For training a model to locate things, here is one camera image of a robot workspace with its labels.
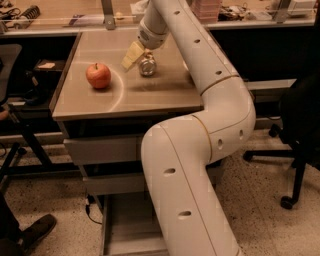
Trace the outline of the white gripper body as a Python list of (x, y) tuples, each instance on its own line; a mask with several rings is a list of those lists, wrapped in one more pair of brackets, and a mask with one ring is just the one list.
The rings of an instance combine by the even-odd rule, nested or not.
[(149, 25), (142, 20), (138, 27), (137, 38), (141, 44), (149, 49), (154, 50), (161, 47), (168, 36), (168, 27), (165, 23)]

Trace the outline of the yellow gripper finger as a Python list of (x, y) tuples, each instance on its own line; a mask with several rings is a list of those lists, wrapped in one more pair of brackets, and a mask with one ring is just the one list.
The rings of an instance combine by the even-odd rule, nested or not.
[(122, 67), (128, 71), (145, 52), (145, 47), (140, 41), (134, 41), (128, 48), (126, 55), (122, 59)]

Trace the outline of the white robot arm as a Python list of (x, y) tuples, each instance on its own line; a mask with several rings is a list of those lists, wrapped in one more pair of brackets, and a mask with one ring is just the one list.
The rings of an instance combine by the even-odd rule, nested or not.
[(206, 171), (237, 151), (256, 122), (252, 97), (186, 0), (150, 0), (122, 61), (173, 36), (204, 108), (152, 126), (141, 144), (147, 187), (170, 256), (243, 256)]

